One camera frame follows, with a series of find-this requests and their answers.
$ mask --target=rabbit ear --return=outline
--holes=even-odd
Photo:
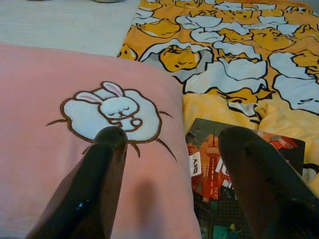
[[[88,101],[90,103],[101,103],[103,100],[91,92],[82,91],[75,96],[78,100]]]
[[[123,89],[115,83],[105,81],[105,82],[103,82],[103,87],[105,88],[105,90],[107,90],[107,91],[109,91],[117,96],[124,95]]]

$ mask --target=pink fabric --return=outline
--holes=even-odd
[[[134,61],[61,50],[0,43],[0,56],[0,229],[30,230],[60,181],[90,145],[71,132],[66,122],[46,126],[66,119],[61,104],[80,91],[91,92],[102,82],[113,82],[127,95],[125,89],[139,91],[159,112],[173,117],[159,114],[162,125],[157,138],[177,162],[156,140],[137,143],[140,158],[129,145],[112,238],[141,238],[143,231],[157,231],[157,238],[165,239],[200,238],[193,213],[181,90],[175,79]],[[152,216],[141,228],[144,207]]]

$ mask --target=book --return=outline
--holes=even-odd
[[[219,134],[232,126],[195,119],[186,135],[188,154],[192,159],[194,210],[203,239],[253,239],[218,148]],[[302,175],[305,142],[259,130],[252,131],[271,144]]]

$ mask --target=yellow blanket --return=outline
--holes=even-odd
[[[306,141],[319,192],[319,18],[307,5],[142,0],[119,57],[180,82],[185,131],[204,118]]]

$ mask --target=black object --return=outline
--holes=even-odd
[[[219,150],[256,239],[319,239],[319,199],[270,144],[230,127]]]
[[[125,166],[127,136],[101,130],[63,179],[26,239],[109,239]]]

